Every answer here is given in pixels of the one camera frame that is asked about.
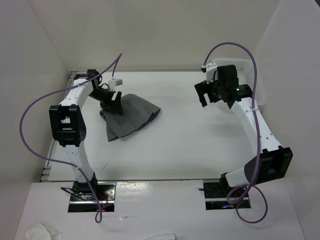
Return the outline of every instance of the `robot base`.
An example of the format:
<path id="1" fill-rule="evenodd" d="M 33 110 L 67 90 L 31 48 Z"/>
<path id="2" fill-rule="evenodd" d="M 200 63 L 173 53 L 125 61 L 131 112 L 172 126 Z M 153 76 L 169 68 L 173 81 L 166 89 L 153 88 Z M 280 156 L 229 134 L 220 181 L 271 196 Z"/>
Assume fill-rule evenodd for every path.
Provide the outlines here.
<path id="1" fill-rule="evenodd" d="M 235 209 L 236 204 L 231 205 L 227 202 L 227 194 L 229 191 L 226 191 L 221 187 L 219 179 L 211 179 L 203 181 L 203 188 L 199 189 L 204 191 L 205 198 L 205 209 L 206 210 L 224 210 L 224 209 Z M 230 200 L 234 200 L 237 197 L 240 197 L 246 189 L 238 190 L 231 195 Z M 250 200 L 249 196 L 245 197 L 244 202 L 239 206 L 240 209 L 250 209 Z"/>
<path id="2" fill-rule="evenodd" d="M 79 183 L 75 182 L 73 184 L 73 189 L 78 188 Z M 82 194 L 91 195 L 89 189 L 84 189 L 81 191 Z M 102 207 L 106 204 L 110 204 L 103 211 L 104 212 L 114 212 L 115 211 L 115 193 L 116 193 L 116 183 L 115 182 L 99 182 L 95 185 L 95 192 Z M 96 212 L 98 210 L 98 205 L 94 199 L 92 200 L 82 200 L 74 195 L 70 196 L 68 213 L 83 213 L 83 212 Z"/>

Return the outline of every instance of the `gray cloth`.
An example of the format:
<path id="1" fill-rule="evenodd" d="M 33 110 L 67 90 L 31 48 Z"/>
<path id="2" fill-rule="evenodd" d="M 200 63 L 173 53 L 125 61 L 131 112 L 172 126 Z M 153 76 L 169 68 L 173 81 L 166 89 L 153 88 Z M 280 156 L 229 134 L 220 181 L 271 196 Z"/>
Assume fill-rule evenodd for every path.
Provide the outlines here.
<path id="1" fill-rule="evenodd" d="M 159 114 L 161 108 L 134 94 L 121 98 L 123 115 L 102 109 L 100 116 L 106 122 L 108 141 L 123 138 L 145 127 Z"/>

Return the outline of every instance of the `white basket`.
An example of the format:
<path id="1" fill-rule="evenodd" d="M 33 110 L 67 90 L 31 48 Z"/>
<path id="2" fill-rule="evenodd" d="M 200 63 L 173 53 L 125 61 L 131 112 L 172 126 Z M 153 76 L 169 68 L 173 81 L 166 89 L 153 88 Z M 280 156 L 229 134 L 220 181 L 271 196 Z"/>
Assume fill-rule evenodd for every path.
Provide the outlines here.
<path id="1" fill-rule="evenodd" d="M 235 65 L 238 73 L 239 84 L 248 84 L 251 89 L 254 87 L 254 65 L 251 60 L 243 58 L 215 58 L 212 60 L 218 66 Z M 259 71 L 257 72 L 257 83 L 255 90 L 255 100 L 258 106 L 263 106 L 267 103 L 267 95 L 262 84 Z"/>

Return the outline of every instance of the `white tissue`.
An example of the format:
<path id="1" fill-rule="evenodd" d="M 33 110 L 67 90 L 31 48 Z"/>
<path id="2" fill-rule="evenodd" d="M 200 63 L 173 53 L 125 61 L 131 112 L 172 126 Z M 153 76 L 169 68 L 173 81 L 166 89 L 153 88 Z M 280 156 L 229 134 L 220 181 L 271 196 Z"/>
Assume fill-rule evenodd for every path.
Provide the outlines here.
<path id="1" fill-rule="evenodd" d="M 26 240 L 61 240 L 62 233 L 39 222 L 26 231 L 25 237 Z"/>

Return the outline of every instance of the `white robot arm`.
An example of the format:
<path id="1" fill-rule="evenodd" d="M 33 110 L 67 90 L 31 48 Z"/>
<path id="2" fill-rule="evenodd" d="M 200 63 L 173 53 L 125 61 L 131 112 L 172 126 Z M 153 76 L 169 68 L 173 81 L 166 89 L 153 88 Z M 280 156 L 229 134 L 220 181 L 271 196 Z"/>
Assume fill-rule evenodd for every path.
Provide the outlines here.
<path id="1" fill-rule="evenodd" d="M 98 74 L 94 69 L 88 70 L 87 73 L 77 74 L 73 85 L 79 85 Z M 95 178 L 95 174 L 90 167 L 85 150 L 84 140 L 87 130 L 81 109 L 90 96 L 100 101 L 102 108 L 123 115 L 120 102 L 121 92 L 118 92 L 115 99 L 112 100 L 116 93 L 116 85 L 122 84 L 122 81 L 119 80 L 110 80 L 109 85 L 112 88 L 105 89 L 99 86 L 99 80 L 95 79 L 72 89 L 59 105 L 53 105 L 49 109 L 53 138 L 63 146 L 70 162 L 79 166 L 90 180 Z M 73 168 L 73 173 L 75 182 L 86 184 L 86 179 L 76 168 Z"/>
<path id="2" fill-rule="evenodd" d="M 201 69 L 206 80 L 196 84 L 195 90 L 203 107 L 207 105 L 204 94 L 211 103 L 224 101 L 237 116 L 251 143 L 254 155 L 257 154 L 257 129 L 253 111 L 256 112 L 260 129 L 260 166 L 256 184 L 283 178 L 293 153 L 289 147 L 283 148 L 270 131 L 258 107 L 252 109 L 252 90 L 247 84 L 239 85 L 234 65 L 218 66 L 214 62 Z M 240 169 L 221 175 L 224 189 L 247 185 L 252 179 L 256 157 Z"/>

